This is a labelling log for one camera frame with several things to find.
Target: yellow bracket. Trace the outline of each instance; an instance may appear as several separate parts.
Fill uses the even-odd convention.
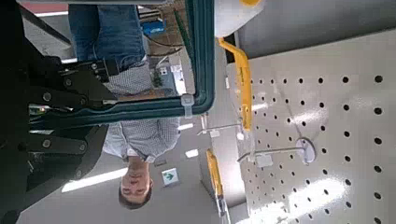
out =
[[[236,79],[238,88],[241,91],[242,125],[246,131],[250,131],[251,126],[251,84],[250,68],[248,57],[244,51],[219,38],[219,44],[230,51],[235,57]]]
[[[260,3],[261,0],[239,0],[243,5],[249,6],[249,7],[254,7],[257,4]]]
[[[210,151],[210,149],[208,149],[206,152],[206,159],[210,178],[212,179],[212,187],[215,190],[217,196],[223,195],[218,160],[216,159],[216,156]]]

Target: perforated panel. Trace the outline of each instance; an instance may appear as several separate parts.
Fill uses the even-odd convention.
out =
[[[249,62],[256,148],[307,137],[318,154],[241,163],[253,223],[395,223],[396,31]]]

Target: ceiling light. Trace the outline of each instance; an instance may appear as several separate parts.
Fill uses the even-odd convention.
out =
[[[66,185],[64,185],[64,187],[62,188],[62,193],[65,193],[65,192],[71,191],[71,190],[75,190],[75,189],[82,189],[82,188],[85,188],[88,186],[92,186],[92,185],[100,184],[100,183],[103,183],[103,182],[106,182],[109,180],[120,178],[120,177],[124,176],[127,171],[128,171],[128,168],[123,168],[123,169],[108,172],[108,173],[105,173],[102,175],[95,175],[95,176],[83,178],[83,179],[80,179],[77,181],[71,181],[71,182],[67,183]]]
[[[187,158],[196,157],[196,156],[198,156],[198,154],[199,154],[198,149],[193,149],[193,150],[190,150],[190,151],[186,151]]]
[[[188,124],[183,124],[183,125],[178,126],[177,129],[179,131],[182,131],[182,130],[190,129],[192,127],[194,127],[194,124],[193,123],[188,123]]]

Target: green metal frame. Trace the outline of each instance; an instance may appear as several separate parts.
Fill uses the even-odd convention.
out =
[[[213,105],[214,82],[214,3],[213,0],[186,0],[188,10],[192,70],[194,73],[195,104],[193,114],[205,113]],[[39,119],[31,120],[32,130],[52,130],[128,119],[153,119],[184,116],[180,97],[126,102],[107,110],[81,109],[75,113],[49,112]]]

